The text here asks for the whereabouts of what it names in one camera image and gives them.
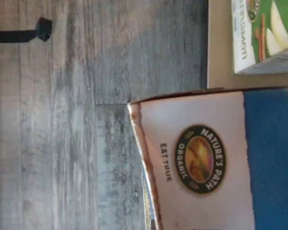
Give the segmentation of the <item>black thin gripper finger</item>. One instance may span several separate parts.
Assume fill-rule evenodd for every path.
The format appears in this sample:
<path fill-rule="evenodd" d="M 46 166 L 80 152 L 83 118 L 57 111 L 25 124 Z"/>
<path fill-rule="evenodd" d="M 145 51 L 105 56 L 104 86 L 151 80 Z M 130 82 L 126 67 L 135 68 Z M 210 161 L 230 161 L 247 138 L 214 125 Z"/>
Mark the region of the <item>black thin gripper finger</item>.
<path fill-rule="evenodd" d="M 28 43 L 38 38 L 46 42 L 52 34 L 52 20 L 39 18 L 33 30 L 0 31 L 0 44 Z"/>

